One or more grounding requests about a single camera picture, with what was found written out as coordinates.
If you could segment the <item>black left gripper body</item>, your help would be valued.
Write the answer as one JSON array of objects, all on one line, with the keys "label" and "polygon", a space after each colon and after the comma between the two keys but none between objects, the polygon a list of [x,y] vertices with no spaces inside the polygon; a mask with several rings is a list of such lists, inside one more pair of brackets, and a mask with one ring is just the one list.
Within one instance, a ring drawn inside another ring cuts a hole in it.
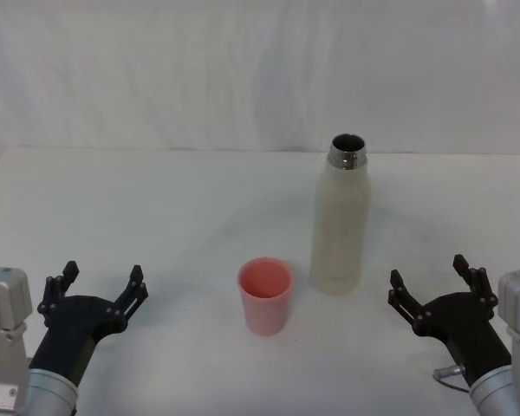
[{"label": "black left gripper body", "polygon": [[42,301],[37,311],[47,332],[29,368],[45,370],[79,386],[97,344],[127,328],[127,318],[113,302],[96,296],[68,296]]}]

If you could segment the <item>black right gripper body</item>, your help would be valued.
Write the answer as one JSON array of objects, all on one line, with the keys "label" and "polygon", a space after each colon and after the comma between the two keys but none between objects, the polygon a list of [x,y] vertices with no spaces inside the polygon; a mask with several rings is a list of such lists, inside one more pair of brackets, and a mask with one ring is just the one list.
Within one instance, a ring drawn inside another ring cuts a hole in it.
[{"label": "black right gripper body", "polygon": [[492,312],[475,296],[456,292],[419,305],[414,333],[441,341],[454,362],[464,367],[469,384],[511,364],[511,355],[490,324]]}]

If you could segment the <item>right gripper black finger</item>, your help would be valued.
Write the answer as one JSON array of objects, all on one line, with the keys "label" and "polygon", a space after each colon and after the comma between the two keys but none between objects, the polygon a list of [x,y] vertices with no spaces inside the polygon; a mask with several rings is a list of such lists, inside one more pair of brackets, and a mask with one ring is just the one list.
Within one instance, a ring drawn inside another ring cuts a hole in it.
[{"label": "right gripper black finger", "polygon": [[495,315],[494,308],[498,304],[498,299],[491,289],[486,268],[472,268],[462,254],[454,256],[452,266],[468,285],[471,296],[483,309],[486,319],[490,320]]},{"label": "right gripper black finger", "polygon": [[388,291],[388,304],[411,325],[416,335],[428,335],[430,318],[426,315],[426,305],[419,303],[410,294],[398,270],[391,271],[390,283],[392,288]]}]

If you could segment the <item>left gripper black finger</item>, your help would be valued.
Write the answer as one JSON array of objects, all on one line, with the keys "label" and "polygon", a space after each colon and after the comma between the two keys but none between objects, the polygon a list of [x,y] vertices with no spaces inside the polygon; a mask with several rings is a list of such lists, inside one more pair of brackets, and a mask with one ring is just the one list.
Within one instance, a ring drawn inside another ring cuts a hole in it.
[{"label": "left gripper black finger", "polygon": [[117,299],[107,308],[111,328],[110,333],[122,333],[127,329],[131,317],[148,298],[144,274],[140,265],[135,264],[130,273],[127,286]]},{"label": "left gripper black finger", "polygon": [[51,313],[57,309],[59,302],[63,299],[68,288],[79,275],[79,268],[75,260],[66,263],[59,276],[48,276],[41,302],[38,304],[37,312],[43,316],[44,325],[49,325]]}]

